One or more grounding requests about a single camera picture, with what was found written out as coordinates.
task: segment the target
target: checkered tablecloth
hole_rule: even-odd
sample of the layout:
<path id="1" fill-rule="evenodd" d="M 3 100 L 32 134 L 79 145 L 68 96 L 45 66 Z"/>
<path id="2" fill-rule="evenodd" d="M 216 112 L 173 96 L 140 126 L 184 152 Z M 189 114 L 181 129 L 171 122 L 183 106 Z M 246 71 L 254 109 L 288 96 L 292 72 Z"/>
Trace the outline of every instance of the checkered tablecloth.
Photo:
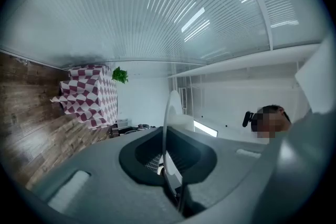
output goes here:
<path id="1" fill-rule="evenodd" d="M 59 102 L 66 114 L 75 114 L 90 129 L 104 128 L 117 120 L 117 89 L 107 66 L 88 65 L 69 70 L 70 80 L 61 81 Z"/>

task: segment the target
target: white wall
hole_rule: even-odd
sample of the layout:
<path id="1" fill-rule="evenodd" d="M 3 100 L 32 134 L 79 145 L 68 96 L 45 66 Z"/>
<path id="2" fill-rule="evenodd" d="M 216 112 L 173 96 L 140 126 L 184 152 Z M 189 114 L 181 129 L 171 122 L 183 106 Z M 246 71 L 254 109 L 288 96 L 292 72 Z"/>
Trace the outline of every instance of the white wall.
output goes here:
<path id="1" fill-rule="evenodd" d="M 276 104 L 295 122 L 309 110 L 307 99 L 294 78 L 296 64 L 281 66 L 282 72 L 279 68 L 266 66 L 249 70 L 249 77 L 243 75 L 246 70 L 235 70 L 234 76 L 223 73 L 224 80 L 217 75 L 216 78 L 203 77 L 202 83 L 194 82 L 195 120 L 216 129 L 221 138 L 266 143 L 250 131 L 250 124 L 246 128 L 242 126 L 246 111 L 255 113 L 262 106 Z"/>
<path id="2" fill-rule="evenodd" d="M 117 82 L 118 119 L 132 119 L 132 125 L 163 126 L 169 97 L 168 79 L 130 79 Z"/>

